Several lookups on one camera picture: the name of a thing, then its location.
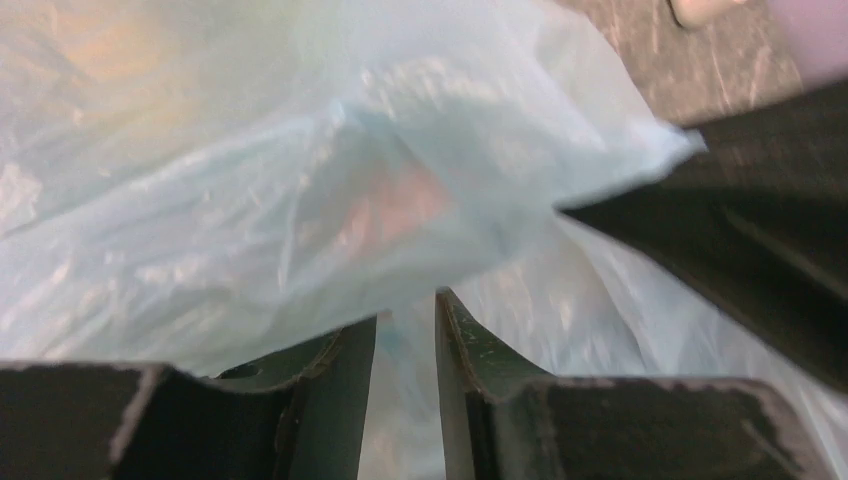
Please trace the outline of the blue printed plastic bag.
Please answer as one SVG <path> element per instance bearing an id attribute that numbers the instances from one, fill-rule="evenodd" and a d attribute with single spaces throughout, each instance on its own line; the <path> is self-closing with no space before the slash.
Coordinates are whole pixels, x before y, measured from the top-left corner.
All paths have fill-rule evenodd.
<path id="1" fill-rule="evenodd" d="M 554 215 L 703 145 L 547 1 L 5 1 L 1 356 L 212 375 L 389 310 L 362 470 L 437 478 L 423 306 L 449 284 L 559 374 L 770 380 L 845 478 L 844 398 Z M 368 163 L 452 203 L 336 261 L 328 189 Z"/>

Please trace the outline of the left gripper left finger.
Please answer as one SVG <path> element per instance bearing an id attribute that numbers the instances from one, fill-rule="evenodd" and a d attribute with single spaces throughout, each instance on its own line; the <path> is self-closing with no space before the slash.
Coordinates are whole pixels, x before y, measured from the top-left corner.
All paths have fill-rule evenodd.
<path id="1" fill-rule="evenodd" d="M 161 363 L 5 362 L 5 479 L 353 479 L 374 319 L 216 378 Z"/>

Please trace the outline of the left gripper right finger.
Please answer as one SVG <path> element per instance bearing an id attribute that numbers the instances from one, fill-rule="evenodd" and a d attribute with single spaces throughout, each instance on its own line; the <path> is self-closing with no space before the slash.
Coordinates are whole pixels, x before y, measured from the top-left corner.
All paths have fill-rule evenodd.
<path id="1" fill-rule="evenodd" d="M 559 377 L 435 298 L 449 479 L 829 479 L 798 415 L 743 378 Z"/>

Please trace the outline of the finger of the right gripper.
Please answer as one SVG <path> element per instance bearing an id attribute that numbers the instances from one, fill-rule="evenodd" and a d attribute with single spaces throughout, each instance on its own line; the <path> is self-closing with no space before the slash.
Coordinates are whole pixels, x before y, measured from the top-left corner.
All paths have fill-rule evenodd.
<path id="1" fill-rule="evenodd" d="M 847 389 L 847 83 L 705 119 L 707 151 L 566 215 L 648 256 Z"/>

